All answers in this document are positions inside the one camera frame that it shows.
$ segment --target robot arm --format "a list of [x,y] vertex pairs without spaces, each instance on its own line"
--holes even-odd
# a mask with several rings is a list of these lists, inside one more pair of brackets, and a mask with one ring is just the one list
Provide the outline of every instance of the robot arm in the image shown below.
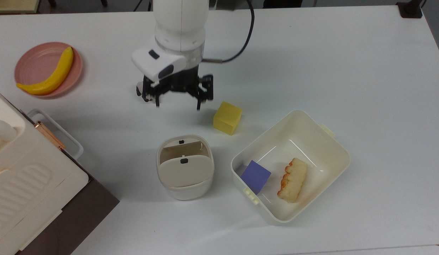
[[[204,59],[205,62],[226,63],[239,56],[249,42],[254,25],[251,0],[251,25],[242,49],[227,60]],[[198,77],[199,63],[203,60],[205,22],[209,0],[153,0],[156,19],[155,34],[132,54],[132,61],[144,74],[138,83],[138,96],[148,102],[168,92],[187,92],[200,103],[213,100],[213,76]]]
[[132,55],[151,81],[195,68],[202,60],[209,0],[153,0],[155,34]]

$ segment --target yellow cube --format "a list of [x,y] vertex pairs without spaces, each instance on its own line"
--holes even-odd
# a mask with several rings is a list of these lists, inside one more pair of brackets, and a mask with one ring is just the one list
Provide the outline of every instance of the yellow cube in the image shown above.
[[241,116],[241,108],[223,101],[213,117],[213,127],[228,135],[232,135],[240,122]]

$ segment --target blue cube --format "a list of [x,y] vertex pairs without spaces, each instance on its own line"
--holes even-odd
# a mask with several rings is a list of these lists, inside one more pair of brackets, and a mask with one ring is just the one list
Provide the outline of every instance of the blue cube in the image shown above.
[[257,195],[262,190],[271,174],[270,171],[251,160],[241,178],[252,192]]

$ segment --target yellow banana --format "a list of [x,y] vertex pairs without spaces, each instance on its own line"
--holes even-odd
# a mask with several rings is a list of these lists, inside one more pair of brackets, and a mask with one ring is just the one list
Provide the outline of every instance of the yellow banana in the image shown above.
[[72,63],[73,50],[72,47],[68,47],[64,50],[64,52],[62,52],[59,63],[57,63],[56,69],[50,77],[40,83],[31,85],[22,85],[17,83],[17,87],[32,95],[47,95],[53,92],[55,89],[57,89],[57,87],[59,87],[59,85],[62,84],[64,79],[67,77],[67,74],[69,74]]

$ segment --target white tray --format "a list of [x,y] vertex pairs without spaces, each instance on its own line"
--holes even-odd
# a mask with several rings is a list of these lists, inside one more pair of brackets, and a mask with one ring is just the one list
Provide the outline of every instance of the white tray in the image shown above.
[[[305,181],[295,203],[277,196],[284,168],[299,158],[308,164]],[[258,195],[240,178],[254,160],[272,174]],[[303,111],[292,111],[232,160],[235,186],[249,197],[260,215],[270,224],[293,220],[317,198],[350,164],[350,155],[333,137]]]

